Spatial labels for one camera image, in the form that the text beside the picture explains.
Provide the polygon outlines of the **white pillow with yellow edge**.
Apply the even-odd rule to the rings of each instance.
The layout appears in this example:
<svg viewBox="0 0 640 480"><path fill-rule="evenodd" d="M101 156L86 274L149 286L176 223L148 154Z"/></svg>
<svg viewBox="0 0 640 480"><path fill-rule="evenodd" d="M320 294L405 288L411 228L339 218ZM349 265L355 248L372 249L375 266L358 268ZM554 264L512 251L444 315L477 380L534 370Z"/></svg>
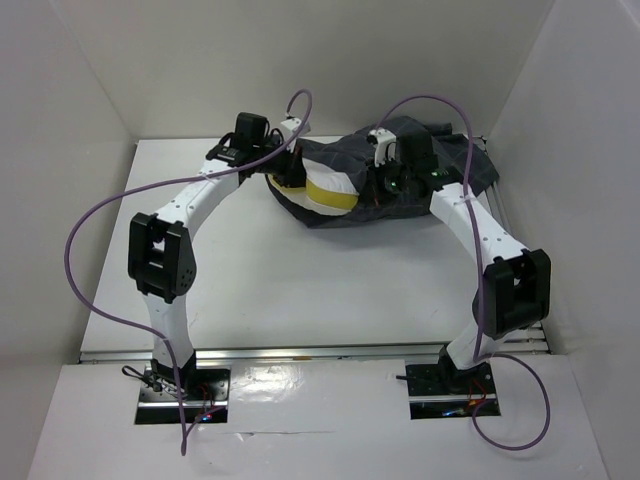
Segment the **white pillow with yellow edge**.
<svg viewBox="0 0 640 480"><path fill-rule="evenodd" d="M273 175L267 176L268 185L285 201L322 216L343 216L356 207L359 192L346 173L306 158L302 167L302 186L285 186Z"/></svg>

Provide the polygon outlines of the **dark grey checked pillowcase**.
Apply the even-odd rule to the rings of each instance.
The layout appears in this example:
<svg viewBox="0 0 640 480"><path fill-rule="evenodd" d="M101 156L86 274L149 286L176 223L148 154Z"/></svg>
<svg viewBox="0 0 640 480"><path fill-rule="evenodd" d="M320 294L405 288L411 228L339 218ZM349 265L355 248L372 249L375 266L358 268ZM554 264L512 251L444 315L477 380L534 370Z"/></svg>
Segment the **dark grey checked pillowcase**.
<svg viewBox="0 0 640 480"><path fill-rule="evenodd" d="M369 164L375 148L366 139L373 126L363 127L337 141L323 144L300 139L296 146L303 149L303 158L323 163L332 169L346 173L359 192L356 207L343 216L322 216L303 210L280 197L274 187L268 188L277 201L299 222L308 228L343 228L382 219L415 218L429 215L430 200L411 200L402 196L390 202L375 202L368 181ZM455 169L462 175L466 162L468 139L463 134L453 134L451 123L423 124L409 116L400 116L383 122L382 128L396 135L428 132L432 137L434 154L440 167ZM499 179L499 173L490 157L474 145L470 172L470 187L478 196Z"/></svg>

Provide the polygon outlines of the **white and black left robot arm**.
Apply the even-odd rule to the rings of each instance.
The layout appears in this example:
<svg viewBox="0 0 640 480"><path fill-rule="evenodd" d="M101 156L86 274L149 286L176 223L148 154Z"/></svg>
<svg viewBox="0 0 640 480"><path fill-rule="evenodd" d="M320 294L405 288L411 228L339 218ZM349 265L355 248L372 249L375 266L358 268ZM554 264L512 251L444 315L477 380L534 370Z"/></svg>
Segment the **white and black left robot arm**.
<svg viewBox="0 0 640 480"><path fill-rule="evenodd" d="M143 296L152 329L161 335L154 342L151 367L172 397L187 398L197 387L186 307L197 275L192 245L197 231L255 173L302 179L297 139L309 130L309 124L293 116L272 128L265 117L242 112L234 131L206 153L195 181L154 213L132 218L128 275Z"/></svg>

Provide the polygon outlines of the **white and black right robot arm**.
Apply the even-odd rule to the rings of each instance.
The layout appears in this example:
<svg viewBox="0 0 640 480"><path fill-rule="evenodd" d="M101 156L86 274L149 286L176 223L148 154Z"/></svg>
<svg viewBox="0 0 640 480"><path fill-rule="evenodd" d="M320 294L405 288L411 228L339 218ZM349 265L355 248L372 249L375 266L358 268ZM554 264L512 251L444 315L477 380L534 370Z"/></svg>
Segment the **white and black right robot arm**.
<svg viewBox="0 0 640 480"><path fill-rule="evenodd" d="M406 195L427 201L430 213L480 264L470 323L440 350L435 373L406 379L416 388L459 394L510 334L547 317L551 260L514 239L464 187L462 174L439 164L428 133L396 135L377 128L367 140L374 148L375 199Z"/></svg>

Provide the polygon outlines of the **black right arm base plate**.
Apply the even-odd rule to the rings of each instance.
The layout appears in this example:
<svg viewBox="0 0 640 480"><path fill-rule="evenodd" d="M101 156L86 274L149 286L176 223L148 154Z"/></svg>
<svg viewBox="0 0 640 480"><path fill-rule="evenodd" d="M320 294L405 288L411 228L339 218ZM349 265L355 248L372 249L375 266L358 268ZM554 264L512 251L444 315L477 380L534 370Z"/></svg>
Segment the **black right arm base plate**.
<svg viewBox="0 0 640 480"><path fill-rule="evenodd" d="M412 420L500 416L491 368L484 363L469 373L447 377L439 364L408 364L395 376L407 389Z"/></svg>

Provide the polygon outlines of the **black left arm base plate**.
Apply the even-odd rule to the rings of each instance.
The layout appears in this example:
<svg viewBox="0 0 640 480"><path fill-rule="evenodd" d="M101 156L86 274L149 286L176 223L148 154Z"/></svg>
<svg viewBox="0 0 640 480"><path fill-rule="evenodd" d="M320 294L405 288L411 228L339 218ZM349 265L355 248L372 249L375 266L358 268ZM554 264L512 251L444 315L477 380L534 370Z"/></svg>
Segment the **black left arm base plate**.
<svg viewBox="0 0 640 480"><path fill-rule="evenodd" d="M140 382L135 423L137 425L179 424L178 389L157 377L149 367L139 371L125 365L121 373ZM227 368L201 369L196 379L182 393L185 421L198 420L204 424L222 424L228 420L228 398L231 370Z"/></svg>

